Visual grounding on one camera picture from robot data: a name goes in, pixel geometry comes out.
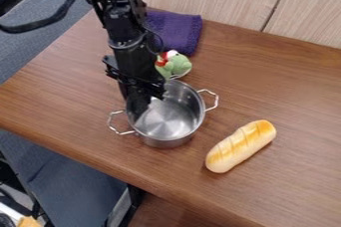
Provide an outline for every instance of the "toy frog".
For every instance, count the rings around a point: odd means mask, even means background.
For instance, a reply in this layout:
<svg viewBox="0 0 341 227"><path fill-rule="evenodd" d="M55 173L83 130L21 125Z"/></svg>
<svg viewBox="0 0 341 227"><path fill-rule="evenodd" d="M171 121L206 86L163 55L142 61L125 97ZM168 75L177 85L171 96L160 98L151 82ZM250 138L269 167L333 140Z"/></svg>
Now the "toy frog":
<svg viewBox="0 0 341 227"><path fill-rule="evenodd" d="M176 76L183 76L187 74L192 67L192 64L187 56L180 54L176 50L168 52L168 59L173 63L171 73Z"/></svg>
<svg viewBox="0 0 341 227"><path fill-rule="evenodd" d="M186 75L191 67L190 60L176 50L162 53L156 62L156 69L166 80Z"/></svg>
<svg viewBox="0 0 341 227"><path fill-rule="evenodd" d="M168 80L171 78L173 63L161 56L158 56L158 60L156 61L156 69L166 80Z"/></svg>

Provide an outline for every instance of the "wooden table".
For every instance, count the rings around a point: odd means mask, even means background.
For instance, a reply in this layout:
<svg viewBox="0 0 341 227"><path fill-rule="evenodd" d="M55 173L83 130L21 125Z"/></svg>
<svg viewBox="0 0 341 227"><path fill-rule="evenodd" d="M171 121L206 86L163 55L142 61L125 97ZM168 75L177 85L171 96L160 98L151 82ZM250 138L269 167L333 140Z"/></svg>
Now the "wooden table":
<svg viewBox="0 0 341 227"><path fill-rule="evenodd" d="M125 107L109 53L91 12L2 86L1 127L224 226L341 226L340 50L204 22L184 81L220 104L169 150L107 128ZM204 168L217 142L260 118L274 142L226 174Z"/></svg>

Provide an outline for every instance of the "black cable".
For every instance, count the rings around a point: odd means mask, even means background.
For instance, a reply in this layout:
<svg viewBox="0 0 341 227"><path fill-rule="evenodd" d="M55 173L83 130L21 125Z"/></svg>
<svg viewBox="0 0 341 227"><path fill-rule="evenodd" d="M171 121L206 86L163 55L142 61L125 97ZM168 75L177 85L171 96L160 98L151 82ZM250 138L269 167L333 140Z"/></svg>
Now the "black cable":
<svg viewBox="0 0 341 227"><path fill-rule="evenodd" d="M153 30L147 28L146 26L144 26L144 29L145 29L146 31L148 31L149 33L153 34L154 36L157 36L157 37L159 38L159 40L160 40L160 49L159 49L158 52L154 52L154 51L150 48L150 46L147 44L147 49L148 49L148 51L150 51L150 52L151 52L152 54L154 54L154 55L158 55L159 53L162 53L162 52L165 50L165 42L164 42L164 40L163 40L163 37L160 36L160 34L156 33L155 31L153 31Z"/></svg>
<svg viewBox="0 0 341 227"><path fill-rule="evenodd" d="M51 17L45 18L36 22L31 22L31 23L17 25L17 26L6 26L6 25L0 24L0 30L6 33L15 34L15 33L29 32L29 31L33 31L33 30L48 26L50 24L53 24L62 20L68 13L72 4L74 3L75 3L75 0L66 0L64 4Z"/></svg>

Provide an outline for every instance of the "baguette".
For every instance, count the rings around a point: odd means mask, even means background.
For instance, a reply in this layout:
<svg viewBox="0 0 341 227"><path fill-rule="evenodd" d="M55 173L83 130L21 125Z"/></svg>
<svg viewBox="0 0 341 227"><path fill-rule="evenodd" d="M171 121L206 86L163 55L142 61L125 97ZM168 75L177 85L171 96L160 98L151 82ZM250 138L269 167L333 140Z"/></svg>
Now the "baguette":
<svg viewBox="0 0 341 227"><path fill-rule="evenodd" d="M267 120L248 123L212 148L205 165L212 172L225 173L269 144L276 134L275 127Z"/></svg>

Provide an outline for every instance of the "floor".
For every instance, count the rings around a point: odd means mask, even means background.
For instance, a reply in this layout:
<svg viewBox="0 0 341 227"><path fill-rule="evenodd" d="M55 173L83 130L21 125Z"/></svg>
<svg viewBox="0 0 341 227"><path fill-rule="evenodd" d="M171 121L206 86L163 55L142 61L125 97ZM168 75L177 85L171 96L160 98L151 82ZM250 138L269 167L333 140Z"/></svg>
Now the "floor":
<svg viewBox="0 0 341 227"><path fill-rule="evenodd" d="M27 194L19 192L5 184L0 185L0 188L7 191L15 199L16 202L20 203L28 209L32 209L33 203L31 198ZM112 213L110 214L107 227L119 227L130 206L131 199L128 190L126 190L115 208L113 209ZM45 224L45 221L42 217L40 217L38 220L40 223Z"/></svg>

